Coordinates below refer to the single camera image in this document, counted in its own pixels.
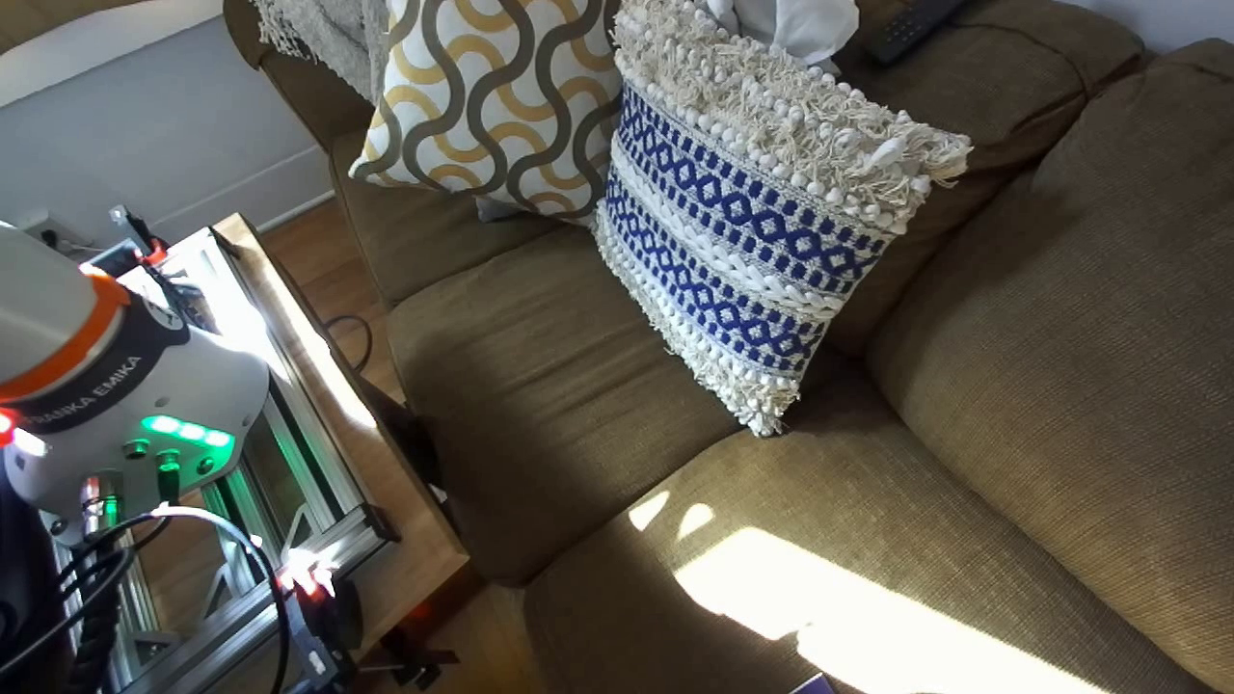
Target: orange stripe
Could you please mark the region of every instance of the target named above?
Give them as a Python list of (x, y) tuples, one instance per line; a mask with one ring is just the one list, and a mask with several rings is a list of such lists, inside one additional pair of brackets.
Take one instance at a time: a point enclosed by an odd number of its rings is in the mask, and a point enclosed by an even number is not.
[(126, 304), (126, 289), (103, 275), (88, 275), (91, 286), (91, 309), (85, 318), (85, 323), (72, 331), (71, 345), (62, 345), (50, 359), (41, 359), (35, 372), (0, 382), (0, 405), (22, 401), (31, 395), (50, 388), (58, 379), (67, 379), (71, 372), (76, 372), (88, 352), (107, 337), (117, 314)]

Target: couch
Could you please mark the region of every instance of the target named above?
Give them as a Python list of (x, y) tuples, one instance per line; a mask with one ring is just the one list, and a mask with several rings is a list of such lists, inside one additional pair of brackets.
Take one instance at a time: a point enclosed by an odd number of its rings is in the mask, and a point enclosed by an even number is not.
[(331, 158), (427, 476), (553, 692), (1234, 692), (1234, 45), (980, 0), (846, 56), (976, 156), (757, 438), (588, 226), (351, 183), (367, 100), (224, 7)]

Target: white device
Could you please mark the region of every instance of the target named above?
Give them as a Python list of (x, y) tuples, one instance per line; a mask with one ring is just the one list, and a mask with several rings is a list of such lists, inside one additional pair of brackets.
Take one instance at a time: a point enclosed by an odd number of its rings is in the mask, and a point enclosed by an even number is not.
[(261, 359), (5, 226), (0, 297), (0, 410), (47, 442), (5, 459), (22, 501), (72, 527), (85, 482), (140, 516), (237, 465), (269, 395)]

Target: floor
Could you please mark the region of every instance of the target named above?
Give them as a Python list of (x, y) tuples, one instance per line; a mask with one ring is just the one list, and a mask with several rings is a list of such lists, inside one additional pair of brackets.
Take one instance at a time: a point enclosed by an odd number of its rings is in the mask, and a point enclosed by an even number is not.
[[(300, 300), (341, 345), (341, 352), (363, 365), (379, 388), (400, 401), (397, 373), (385, 352), (385, 309), (370, 295), (367, 265), (343, 233), (334, 202), (325, 202), (288, 224), (261, 234), (273, 264), (293, 279)], [(445, 666), (433, 694), (541, 694), (541, 671), (520, 620), (520, 593), (504, 588), (484, 588), (451, 620), (445, 620), (427, 647), (459, 656)], [(363, 680), (356, 692), (395, 694), (415, 692), (395, 680)]]

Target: blue and white pillow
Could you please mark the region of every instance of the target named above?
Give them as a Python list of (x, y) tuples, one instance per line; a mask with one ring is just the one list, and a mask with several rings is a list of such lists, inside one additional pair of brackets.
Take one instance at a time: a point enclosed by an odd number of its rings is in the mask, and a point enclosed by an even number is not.
[(829, 319), (973, 142), (689, 0), (625, 0), (613, 34), (625, 95), (598, 250), (696, 379), (771, 437)]

